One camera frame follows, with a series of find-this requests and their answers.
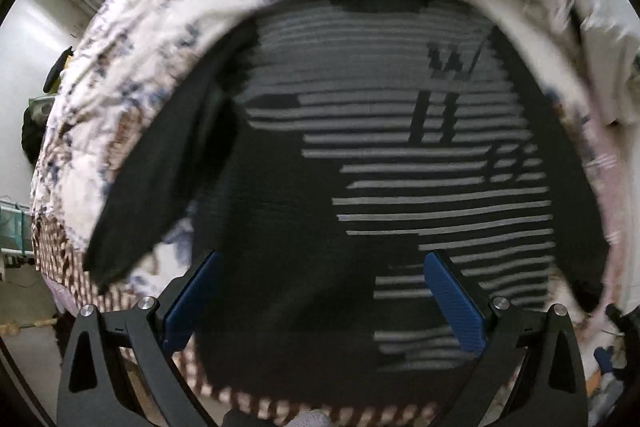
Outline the black grey striped sweater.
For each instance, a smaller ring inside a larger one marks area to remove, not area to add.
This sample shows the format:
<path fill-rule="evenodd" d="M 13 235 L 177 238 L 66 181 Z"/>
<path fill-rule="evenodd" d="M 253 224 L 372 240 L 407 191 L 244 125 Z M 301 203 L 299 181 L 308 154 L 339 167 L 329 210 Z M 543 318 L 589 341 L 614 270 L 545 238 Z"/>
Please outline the black grey striped sweater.
<path fill-rule="evenodd" d="M 442 401 L 469 368 L 426 255 L 534 309 L 560 270 L 588 312 L 608 259 L 558 106 L 458 0 L 290 0 L 233 28 L 122 164 L 93 282 L 182 216 L 214 258 L 191 309 L 209 384 L 330 407 Z"/>

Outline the green storage crate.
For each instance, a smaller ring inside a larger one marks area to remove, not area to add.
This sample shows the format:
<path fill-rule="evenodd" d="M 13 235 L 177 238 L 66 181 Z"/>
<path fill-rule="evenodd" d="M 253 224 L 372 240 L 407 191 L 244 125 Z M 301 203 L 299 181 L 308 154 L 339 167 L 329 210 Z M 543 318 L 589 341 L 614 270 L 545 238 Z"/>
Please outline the green storage crate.
<path fill-rule="evenodd" d="M 0 274 L 6 280 L 6 271 L 35 263 L 32 251 L 32 222 L 24 205 L 2 200 L 0 207 Z"/>

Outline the dark bag on nightstand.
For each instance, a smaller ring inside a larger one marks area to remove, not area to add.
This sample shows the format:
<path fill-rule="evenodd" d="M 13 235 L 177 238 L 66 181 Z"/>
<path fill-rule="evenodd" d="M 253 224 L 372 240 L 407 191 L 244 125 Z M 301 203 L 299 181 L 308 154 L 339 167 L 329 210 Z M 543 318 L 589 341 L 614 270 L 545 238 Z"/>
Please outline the dark bag on nightstand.
<path fill-rule="evenodd" d="M 40 154 L 47 121 L 55 100 L 54 95 L 31 98 L 23 115 L 21 146 L 32 167 L 35 167 Z"/>

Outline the yellow toy with black hat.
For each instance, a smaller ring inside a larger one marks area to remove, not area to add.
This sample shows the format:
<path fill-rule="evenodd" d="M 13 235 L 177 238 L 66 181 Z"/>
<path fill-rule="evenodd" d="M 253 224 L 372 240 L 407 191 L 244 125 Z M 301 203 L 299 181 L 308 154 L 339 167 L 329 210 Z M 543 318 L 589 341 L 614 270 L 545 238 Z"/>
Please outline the yellow toy with black hat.
<path fill-rule="evenodd" d="M 44 93 L 52 93 L 56 86 L 58 85 L 58 80 L 60 80 L 61 72 L 63 72 L 64 68 L 68 60 L 74 56 L 74 49 L 70 46 L 66 50 L 64 50 L 58 59 L 55 61 L 54 65 L 48 72 L 46 81 L 44 82 L 42 91 Z"/>

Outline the floral white bed blanket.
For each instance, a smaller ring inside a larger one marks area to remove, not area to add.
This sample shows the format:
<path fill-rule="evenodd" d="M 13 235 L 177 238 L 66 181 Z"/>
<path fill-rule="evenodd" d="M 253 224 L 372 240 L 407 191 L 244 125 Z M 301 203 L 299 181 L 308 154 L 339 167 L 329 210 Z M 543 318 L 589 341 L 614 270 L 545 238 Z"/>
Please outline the floral white bed blanket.
<path fill-rule="evenodd" d="M 76 308 L 76 317 L 85 305 L 116 312 L 133 308 L 144 297 L 158 297 L 206 256 L 191 256 L 192 219 L 182 216 L 107 288 L 99 288 L 84 265 L 122 164 L 171 95 L 233 28 L 283 1 L 290 0 L 106 0 L 90 22 L 64 69 L 32 178 L 37 265 L 50 287 Z M 628 265 L 627 228 L 636 212 L 611 129 L 617 116 L 610 109 L 617 100 L 631 107 L 639 104 L 638 49 L 625 29 L 612 25 L 602 0 L 458 1 L 472 5 L 498 27 L 542 92 L 558 106 L 561 124 L 596 196 L 608 243 L 596 309 L 588 312 L 578 305 L 560 270 L 550 275 L 542 308 L 517 306 L 544 312 L 559 303 L 567 309 L 585 371 L 587 425 L 627 424 L 626 412 L 596 409 L 590 379 L 606 362 L 613 363 L 615 376 L 623 381 L 635 384 L 639 378 L 639 319 L 615 306 Z M 227 426 L 436 426 L 435 417 L 469 378 L 475 362 L 472 353 L 461 350 L 469 355 L 470 366 L 445 399 L 382 409 L 256 399 L 217 390 L 198 361 L 194 321 L 189 341 L 171 358 L 204 409 L 206 401 L 224 406 Z M 167 425 L 134 352 L 120 352 L 150 426 Z"/>

